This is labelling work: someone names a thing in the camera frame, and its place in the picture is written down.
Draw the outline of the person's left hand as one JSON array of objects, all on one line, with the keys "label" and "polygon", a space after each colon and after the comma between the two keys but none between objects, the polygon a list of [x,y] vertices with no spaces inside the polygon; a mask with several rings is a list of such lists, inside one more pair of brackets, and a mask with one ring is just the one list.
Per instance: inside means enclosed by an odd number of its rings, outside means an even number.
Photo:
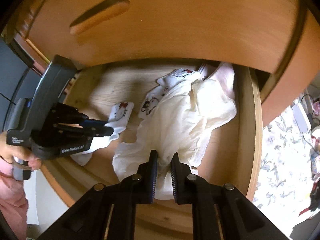
[{"label": "person's left hand", "polygon": [[1,133],[1,158],[7,163],[12,164],[14,157],[28,162],[28,166],[33,171],[40,169],[42,162],[31,150],[22,146],[12,146],[7,144],[7,133]]}]

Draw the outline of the pink sleeve forearm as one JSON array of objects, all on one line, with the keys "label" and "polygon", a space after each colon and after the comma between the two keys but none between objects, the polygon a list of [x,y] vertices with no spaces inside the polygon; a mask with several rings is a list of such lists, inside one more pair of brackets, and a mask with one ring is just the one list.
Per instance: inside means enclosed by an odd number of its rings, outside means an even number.
[{"label": "pink sleeve forearm", "polygon": [[28,200],[12,170],[13,165],[1,159],[1,212],[17,239],[26,239]]}]

